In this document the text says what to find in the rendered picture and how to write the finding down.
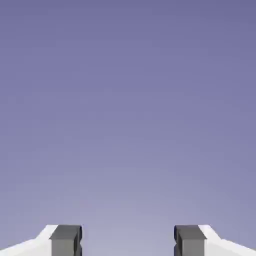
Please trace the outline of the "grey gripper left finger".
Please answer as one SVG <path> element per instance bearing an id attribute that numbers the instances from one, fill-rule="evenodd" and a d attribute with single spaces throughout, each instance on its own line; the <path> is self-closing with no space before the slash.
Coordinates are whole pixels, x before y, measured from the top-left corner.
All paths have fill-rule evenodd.
<path id="1" fill-rule="evenodd" d="M 48 224 L 33 239 L 0 250 L 0 256 L 83 256 L 83 228 L 72 224 Z"/>

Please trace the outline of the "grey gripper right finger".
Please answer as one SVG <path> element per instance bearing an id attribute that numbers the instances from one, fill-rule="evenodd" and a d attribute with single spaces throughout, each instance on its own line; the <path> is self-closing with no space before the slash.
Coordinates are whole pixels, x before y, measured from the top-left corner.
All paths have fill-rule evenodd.
<path id="1" fill-rule="evenodd" d="M 256 250 L 222 239 L 208 224 L 175 225 L 174 256 L 256 256 Z"/>

